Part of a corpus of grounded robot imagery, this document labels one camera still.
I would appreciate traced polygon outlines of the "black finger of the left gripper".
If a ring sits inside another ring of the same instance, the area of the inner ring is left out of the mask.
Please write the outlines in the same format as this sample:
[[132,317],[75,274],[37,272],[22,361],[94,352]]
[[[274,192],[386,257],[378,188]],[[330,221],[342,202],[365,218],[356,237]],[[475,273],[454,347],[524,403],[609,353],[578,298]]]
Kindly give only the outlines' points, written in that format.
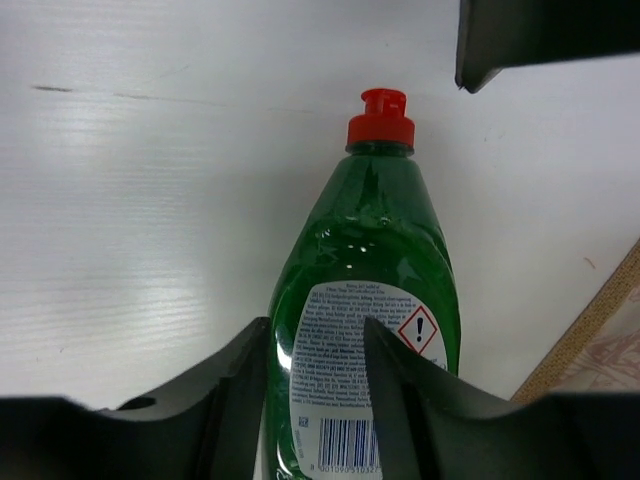
[[455,83],[475,94],[505,68],[638,52],[637,1],[462,1]]

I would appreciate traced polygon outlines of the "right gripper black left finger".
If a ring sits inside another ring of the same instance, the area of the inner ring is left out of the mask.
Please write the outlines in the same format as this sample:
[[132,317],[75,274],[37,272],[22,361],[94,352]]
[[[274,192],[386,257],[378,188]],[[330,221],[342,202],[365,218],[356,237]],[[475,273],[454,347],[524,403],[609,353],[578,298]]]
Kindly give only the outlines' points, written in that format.
[[251,479],[270,322],[116,409],[62,397],[1,400],[4,479]]

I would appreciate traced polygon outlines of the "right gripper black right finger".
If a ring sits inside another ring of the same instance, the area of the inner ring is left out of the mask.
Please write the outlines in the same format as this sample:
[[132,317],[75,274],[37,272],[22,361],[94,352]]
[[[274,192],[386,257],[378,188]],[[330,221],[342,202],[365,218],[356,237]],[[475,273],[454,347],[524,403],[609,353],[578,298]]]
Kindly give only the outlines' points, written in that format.
[[374,318],[366,371],[386,479],[636,479],[639,396],[484,392],[411,351]]

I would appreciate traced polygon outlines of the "green dish soap bottle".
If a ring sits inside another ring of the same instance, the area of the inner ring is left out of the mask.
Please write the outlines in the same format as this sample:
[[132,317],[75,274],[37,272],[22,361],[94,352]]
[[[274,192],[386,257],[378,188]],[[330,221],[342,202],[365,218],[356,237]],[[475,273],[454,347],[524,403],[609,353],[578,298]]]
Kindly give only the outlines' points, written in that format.
[[382,475],[364,352],[375,318],[411,352],[459,370],[451,260],[418,165],[406,96],[376,88],[347,129],[346,157],[283,267],[269,316],[263,475]]

